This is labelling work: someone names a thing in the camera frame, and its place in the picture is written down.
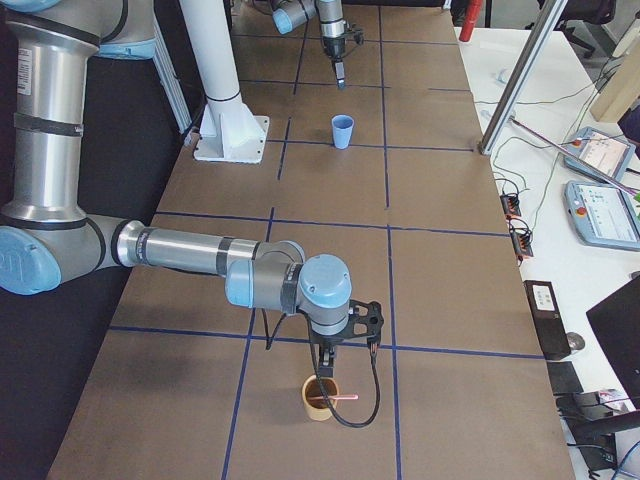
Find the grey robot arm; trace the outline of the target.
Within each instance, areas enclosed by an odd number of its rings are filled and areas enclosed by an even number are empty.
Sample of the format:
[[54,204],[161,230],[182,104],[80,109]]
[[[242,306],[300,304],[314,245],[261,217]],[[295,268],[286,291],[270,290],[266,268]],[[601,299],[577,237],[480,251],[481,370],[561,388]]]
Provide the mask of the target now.
[[[88,62],[79,203],[147,221],[182,141],[150,60]],[[1,387],[86,376],[128,274],[110,268],[32,297],[1,294]]]
[[338,0],[279,0],[271,1],[272,20],[277,31],[286,35],[317,17],[325,55],[330,59],[336,85],[346,87],[344,57],[346,55],[347,22],[342,2]]

